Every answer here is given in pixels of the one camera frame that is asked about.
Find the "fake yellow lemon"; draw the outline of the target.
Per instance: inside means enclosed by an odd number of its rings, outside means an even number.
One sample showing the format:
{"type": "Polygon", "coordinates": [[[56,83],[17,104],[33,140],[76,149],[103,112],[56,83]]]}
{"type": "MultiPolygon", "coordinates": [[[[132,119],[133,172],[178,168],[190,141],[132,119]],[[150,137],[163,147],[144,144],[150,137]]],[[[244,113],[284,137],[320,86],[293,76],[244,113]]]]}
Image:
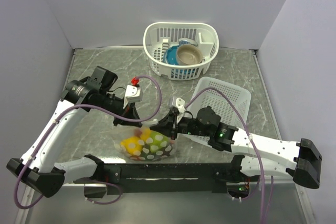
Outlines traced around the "fake yellow lemon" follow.
{"type": "Polygon", "coordinates": [[[130,138],[126,138],[120,142],[120,146],[123,151],[132,155],[132,156],[140,156],[143,146],[139,144],[140,138],[137,136],[132,136],[130,138]]]}

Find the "clear zip top bag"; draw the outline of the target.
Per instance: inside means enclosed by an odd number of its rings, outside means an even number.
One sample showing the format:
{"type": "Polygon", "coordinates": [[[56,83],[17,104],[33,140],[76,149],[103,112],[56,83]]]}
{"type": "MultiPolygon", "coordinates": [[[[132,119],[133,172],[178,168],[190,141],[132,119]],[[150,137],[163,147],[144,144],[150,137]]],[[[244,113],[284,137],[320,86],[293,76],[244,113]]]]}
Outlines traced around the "clear zip top bag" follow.
{"type": "Polygon", "coordinates": [[[115,148],[133,161],[161,161],[173,156],[177,144],[165,135],[148,127],[125,127],[114,137],[115,148]]]}

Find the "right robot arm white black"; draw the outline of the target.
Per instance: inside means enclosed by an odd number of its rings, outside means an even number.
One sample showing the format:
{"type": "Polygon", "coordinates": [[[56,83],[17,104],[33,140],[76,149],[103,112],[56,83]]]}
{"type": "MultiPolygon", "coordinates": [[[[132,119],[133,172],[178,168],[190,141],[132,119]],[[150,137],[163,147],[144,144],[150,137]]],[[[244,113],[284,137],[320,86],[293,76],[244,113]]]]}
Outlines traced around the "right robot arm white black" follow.
{"type": "Polygon", "coordinates": [[[208,137],[208,145],[221,152],[242,155],[241,163],[233,165],[230,176],[242,181],[258,175],[292,177],[305,188],[320,187],[322,155],[312,140],[283,141],[256,134],[221,122],[210,106],[201,108],[196,117],[181,116],[176,108],[151,130],[175,139],[178,134],[208,137]]]}

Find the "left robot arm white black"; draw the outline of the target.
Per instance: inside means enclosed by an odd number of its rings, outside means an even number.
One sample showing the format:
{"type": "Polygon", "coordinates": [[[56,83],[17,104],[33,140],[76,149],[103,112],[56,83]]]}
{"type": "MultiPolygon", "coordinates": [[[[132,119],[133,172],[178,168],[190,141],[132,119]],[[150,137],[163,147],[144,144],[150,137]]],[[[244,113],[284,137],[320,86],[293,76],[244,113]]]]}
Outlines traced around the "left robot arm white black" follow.
{"type": "Polygon", "coordinates": [[[103,179],[104,162],[93,155],[65,163],[58,163],[57,158],[76,125],[92,109],[113,116],[115,124],[141,127],[143,120],[135,103],[142,99],[138,84],[142,77],[132,79],[123,98],[109,93],[117,78],[115,73],[96,67],[91,76],[66,85],[39,138],[21,158],[11,158],[7,163],[7,169],[19,182],[49,198],[65,183],[82,178],[98,183],[103,179]]]}

